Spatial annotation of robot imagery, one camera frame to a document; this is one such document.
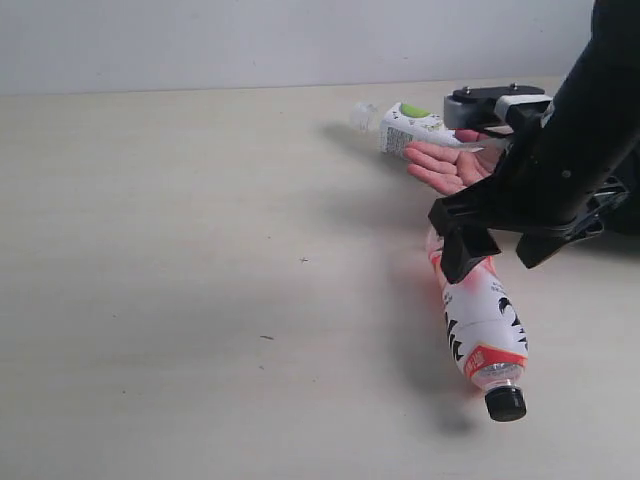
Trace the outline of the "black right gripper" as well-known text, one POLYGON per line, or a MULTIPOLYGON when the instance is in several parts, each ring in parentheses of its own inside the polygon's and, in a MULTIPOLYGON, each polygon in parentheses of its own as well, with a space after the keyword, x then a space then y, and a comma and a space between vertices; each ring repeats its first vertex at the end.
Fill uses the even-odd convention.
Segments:
POLYGON ((516 254, 532 269, 597 232, 630 192, 629 106, 498 104, 492 122, 514 131, 496 172, 436 200, 428 214, 450 284, 501 253, 490 230, 520 233, 516 254))

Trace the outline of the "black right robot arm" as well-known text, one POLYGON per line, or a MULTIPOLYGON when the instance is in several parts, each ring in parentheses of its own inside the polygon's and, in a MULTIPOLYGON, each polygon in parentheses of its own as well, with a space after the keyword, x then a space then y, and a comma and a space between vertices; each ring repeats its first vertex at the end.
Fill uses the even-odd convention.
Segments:
POLYGON ((444 101, 444 122, 511 129, 494 172, 430 210, 449 282, 499 253, 496 230, 520 234, 516 252, 530 268, 599 234, 628 193, 615 170, 639 143, 638 3, 595 3, 590 40, 555 95, 458 89, 444 101))

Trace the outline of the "person's open hand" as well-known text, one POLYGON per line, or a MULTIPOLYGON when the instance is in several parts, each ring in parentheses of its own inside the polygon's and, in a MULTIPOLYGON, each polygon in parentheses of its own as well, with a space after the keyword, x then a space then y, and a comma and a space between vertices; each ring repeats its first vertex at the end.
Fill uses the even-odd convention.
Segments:
POLYGON ((411 142, 403 151, 408 173, 444 196, 490 176, 501 154, 502 148, 492 145, 466 151, 427 142, 411 142))

